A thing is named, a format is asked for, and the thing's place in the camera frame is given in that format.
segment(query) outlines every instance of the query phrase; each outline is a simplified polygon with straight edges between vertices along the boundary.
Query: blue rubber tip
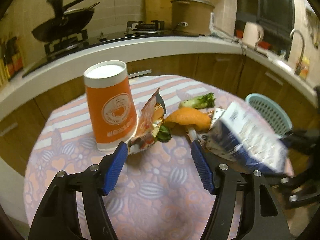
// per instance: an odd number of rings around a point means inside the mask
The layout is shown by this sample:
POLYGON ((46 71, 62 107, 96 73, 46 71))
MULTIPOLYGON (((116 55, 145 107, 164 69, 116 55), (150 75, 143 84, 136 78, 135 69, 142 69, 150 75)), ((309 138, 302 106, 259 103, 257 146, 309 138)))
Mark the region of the blue rubber tip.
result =
POLYGON ((114 158, 104 177, 103 192, 106 195, 108 195, 116 186, 120 172, 128 156, 127 144, 121 142, 113 154, 114 158))
POLYGON ((207 165, 197 141, 193 141, 191 144, 191 156, 196 165, 203 187, 212 194, 215 189, 212 179, 212 171, 207 165))

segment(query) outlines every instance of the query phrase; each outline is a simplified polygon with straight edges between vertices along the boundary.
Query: round table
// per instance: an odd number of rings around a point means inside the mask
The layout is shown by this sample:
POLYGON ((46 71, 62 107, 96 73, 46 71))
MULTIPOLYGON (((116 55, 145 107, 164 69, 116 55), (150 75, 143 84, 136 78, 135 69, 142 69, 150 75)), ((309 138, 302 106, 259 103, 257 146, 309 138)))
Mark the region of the round table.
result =
MULTIPOLYGON (((181 100, 213 92, 216 106, 226 109, 236 101, 271 129, 242 99, 190 78, 173 75, 141 77, 130 80, 130 86, 138 112, 158 87, 167 114, 176 110, 181 100)), ((97 150, 85 95, 53 111, 27 165, 24 203, 29 225, 58 171, 65 170, 68 174, 82 172, 112 152, 97 150)), ((289 161, 286 172, 292 175, 289 161)), ((79 221, 83 237, 90 239, 81 198, 78 192, 79 221)), ((115 190, 103 200, 120 240, 199 240, 215 196, 202 186, 187 137, 174 135, 168 143, 156 142, 147 151, 130 155, 115 190)), ((238 196, 229 239, 236 236, 240 212, 241 197, 238 196)))

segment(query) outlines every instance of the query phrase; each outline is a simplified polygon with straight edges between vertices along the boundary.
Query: orange paper cup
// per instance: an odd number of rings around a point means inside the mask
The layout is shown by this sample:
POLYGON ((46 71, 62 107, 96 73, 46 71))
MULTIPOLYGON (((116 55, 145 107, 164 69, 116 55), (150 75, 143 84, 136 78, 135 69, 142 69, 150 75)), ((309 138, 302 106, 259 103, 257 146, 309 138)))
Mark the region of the orange paper cup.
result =
POLYGON ((128 141, 137 128, 137 112, 126 63, 110 60, 84 72, 88 108, 97 147, 106 151, 128 141))

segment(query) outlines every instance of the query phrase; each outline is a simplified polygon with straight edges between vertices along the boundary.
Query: black glass cooktop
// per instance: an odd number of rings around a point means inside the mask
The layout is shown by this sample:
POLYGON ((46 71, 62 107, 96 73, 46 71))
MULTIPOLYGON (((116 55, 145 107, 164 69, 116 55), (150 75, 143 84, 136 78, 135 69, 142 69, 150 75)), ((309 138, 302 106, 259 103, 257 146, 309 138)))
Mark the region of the black glass cooktop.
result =
POLYGON ((132 39, 143 39, 143 38, 149 38, 149 37, 162 37, 162 36, 191 36, 191 37, 198 37, 198 35, 189 35, 189 34, 178 34, 178 33, 172 33, 171 31, 165 31, 163 33, 150 33, 150 34, 131 34, 130 36, 126 35, 124 32, 120 33, 111 33, 105 35, 105 37, 94 37, 94 38, 89 38, 85 41, 81 41, 78 46, 72 46, 71 49, 64 50, 61 53, 57 53, 54 55, 46 56, 43 59, 41 59, 39 62, 36 64, 32 65, 29 68, 25 69, 25 73, 23 74, 22 77, 26 77, 33 71, 37 70, 38 68, 41 68, 45 65, 47 65, 50 62, 53 62, 59 58, 62 58, 66 55, 72 54, 74 52, 92 48, 95 46, 99 46, 102 44, 108 44, 112 42, 117 42, 117 41, 125 41, 125 40, 132 40, 132 39))

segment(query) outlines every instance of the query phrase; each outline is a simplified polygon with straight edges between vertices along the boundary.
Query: tile wall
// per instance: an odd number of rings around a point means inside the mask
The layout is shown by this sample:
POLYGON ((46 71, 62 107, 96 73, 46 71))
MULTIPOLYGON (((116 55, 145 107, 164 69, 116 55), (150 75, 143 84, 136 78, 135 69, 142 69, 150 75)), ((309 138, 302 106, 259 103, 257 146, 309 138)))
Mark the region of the tile wall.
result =
MULTIPOLYGON (((64 0, 67 4, 73 0, 64 0)), ((236 0, 209 0, 217 3, 216 25, 230 34, 236 19, 236 0)), ((144 20, 144 0, 85 0, 74 8, 88 7, 100 2, 86 29, 90 37, 101 32, 114 33, 125 30, 127 21, 144 20)), ((54 17, 53 9, 46 0, 14 0, 0 21, 0 37, 10 32, 20 37, 25 65, 39 61, 45 56, 44 44, 37 41, 31 31, 39 24, 54 17)))
MULTIPOLYGON (((308 31, 305 0, 294 0, 294 9, 294 28, 302 32, 306 43, 304 55, 310 59, 310 68, 307 81, 312 86, 315 86, 317 84, 320 84, 320 48, 314 48, 313 41, 308 31)), ((295 68, 296 62, 298 61, 301 54, 301 49, 301 37, 299 34, 294 34, 292 48, 288 60, 288 63, 292 68, 295 68)))

